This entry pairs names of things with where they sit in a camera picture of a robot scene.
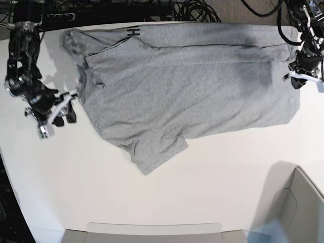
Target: white table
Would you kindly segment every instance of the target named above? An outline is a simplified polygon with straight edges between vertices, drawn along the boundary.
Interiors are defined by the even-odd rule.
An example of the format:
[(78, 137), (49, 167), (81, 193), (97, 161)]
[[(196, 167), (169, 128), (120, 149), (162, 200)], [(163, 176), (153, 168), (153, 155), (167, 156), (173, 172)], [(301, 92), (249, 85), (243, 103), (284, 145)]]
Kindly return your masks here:
[[(38, 59), (45, 84), (60, 91), (77, 83), (62, 33), (46, 33)], [(0, 52), (4, 80), (7, 40), (0, 42)], [(148, 176), (97, 135), (77, 102), (77, 123), (55, 129), (49, 140), (41, 140), (36, 124), (24, 117), (26, 103), (2, 85), (0, 104), (2, 156), (26, 222), (42, 243), (60, 242), (64, 229), (87, 230), (90, 222), (250, 229), (264, 222), (296, 165), (324, 164), (324, 94), (311, 83), (302, 88), (300, 110), (288, 125), (187, 140), (188, 149)], [(318, 180), (324, 190), (323, 176)]]

